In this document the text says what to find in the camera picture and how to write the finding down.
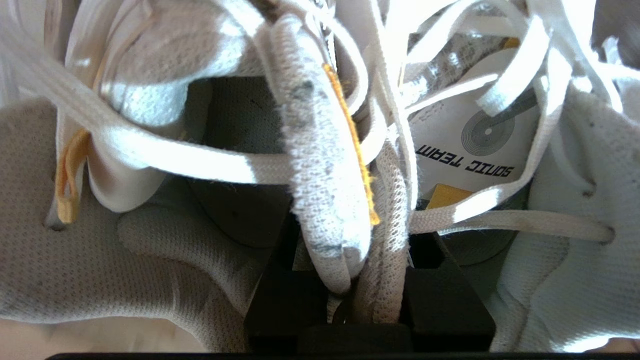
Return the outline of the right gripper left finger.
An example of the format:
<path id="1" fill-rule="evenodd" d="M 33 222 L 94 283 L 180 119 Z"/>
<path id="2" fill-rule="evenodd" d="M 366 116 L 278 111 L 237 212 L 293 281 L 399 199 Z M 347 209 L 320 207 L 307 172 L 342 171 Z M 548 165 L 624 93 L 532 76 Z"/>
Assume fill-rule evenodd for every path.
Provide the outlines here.
<path id="1" fill-rule="evenodd" d="M 329 292 L 314 271 L 295 271 L 301 235 L 295 219 L 286 219 L 245 317 L 252 351 L 295 351 L 298 337 L 327 323 Z"/>

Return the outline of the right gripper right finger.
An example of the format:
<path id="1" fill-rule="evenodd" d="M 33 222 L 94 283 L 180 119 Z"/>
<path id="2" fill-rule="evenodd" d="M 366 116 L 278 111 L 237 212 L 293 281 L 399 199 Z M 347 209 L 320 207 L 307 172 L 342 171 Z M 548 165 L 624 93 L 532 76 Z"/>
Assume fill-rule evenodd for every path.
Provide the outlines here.
<path id="1" fill-rule="evenodd" d="M 437 233 L 409 236 L 402 322 L 416 351 L 487 351 L 496 324 Z"/>

